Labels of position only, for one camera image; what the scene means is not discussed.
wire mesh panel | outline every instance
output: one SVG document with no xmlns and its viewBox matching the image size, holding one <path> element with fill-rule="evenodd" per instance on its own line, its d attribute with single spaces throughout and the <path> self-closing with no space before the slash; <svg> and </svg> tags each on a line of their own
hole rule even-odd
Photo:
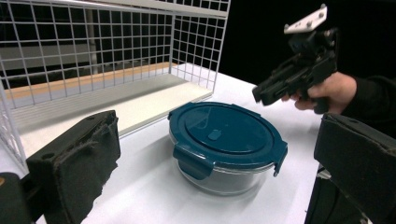
<svg viewBox="0 0 396 224">
<path fill-rule="evenodd" d="M 13 110 L 153 77 L 213 91 L 229 4 L 0 0 L 2 139 L 23 157 Z"/>
</svg>

container lid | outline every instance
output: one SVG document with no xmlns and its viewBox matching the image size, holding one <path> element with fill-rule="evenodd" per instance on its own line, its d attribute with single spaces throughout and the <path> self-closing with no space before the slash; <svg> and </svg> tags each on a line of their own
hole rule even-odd
<svg viewBox="0 0 396 224">
<path fill-rule="evenodd" d="M 237 105 L 188 103 L 169 113 L 173 156 L 186 174 L 205 179 L 213 169 L 246 173 L 273 164 L 277 175 L 288 152 L 278 131 Z"/>
</svg>

human hand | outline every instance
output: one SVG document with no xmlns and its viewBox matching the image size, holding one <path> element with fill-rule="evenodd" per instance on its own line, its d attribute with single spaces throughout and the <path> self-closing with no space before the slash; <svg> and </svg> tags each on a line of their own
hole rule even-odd
<svg viewBox="0 0 396 224">
<path fill-rule="evenodd" d="M 330 113 L 341 114 L 352 101 L 356 94 L 357 84 L 353 77 L 340 72 L 333 73 L 322 83 L 308 89 L 310 99 L 302 99 L 299 92 L 292 96 L 285 95 L 282 101 L 292 99 L 295 106 L 300 110 L 314 109 L 316 106 L 315 98 L 325 97 L 329 105 Z"/>
</svg>

white table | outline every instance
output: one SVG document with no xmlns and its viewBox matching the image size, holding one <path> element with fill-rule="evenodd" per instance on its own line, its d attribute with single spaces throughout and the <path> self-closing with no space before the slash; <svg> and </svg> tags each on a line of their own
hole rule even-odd
<svg viewBox="0 0 396 224">
<path fill-rule="evenodd" d="M 279 175 L 267 171 L 260 188 L 238 196 L 202 192 L 177 169 L 168 120 L 161 119 L 121 138 L 119 167 L 83 223 L 304 223 L 318 169 L 313 154 L 321 116 L 299 111 L 293 102 L 256 104 L 252 84 L 222 74 L 216 85 L 207 101 L 261 114 L 288 143 Z M 0 172 L 21 175 L 6 152 L 0 153 Z M 37 223 L 45 223 L 44 218 Z"/>
</svg>

black sleeve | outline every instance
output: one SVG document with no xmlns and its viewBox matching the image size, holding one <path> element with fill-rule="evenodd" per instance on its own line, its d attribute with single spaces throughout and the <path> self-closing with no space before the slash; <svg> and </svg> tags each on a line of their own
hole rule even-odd
<svg viewBox="0 0 396 224">
<path fill-rule="evenodd" d="M 342 115 L 396 138 L 396 79 L 354 77 L 357 92 Z"/>
</svg>

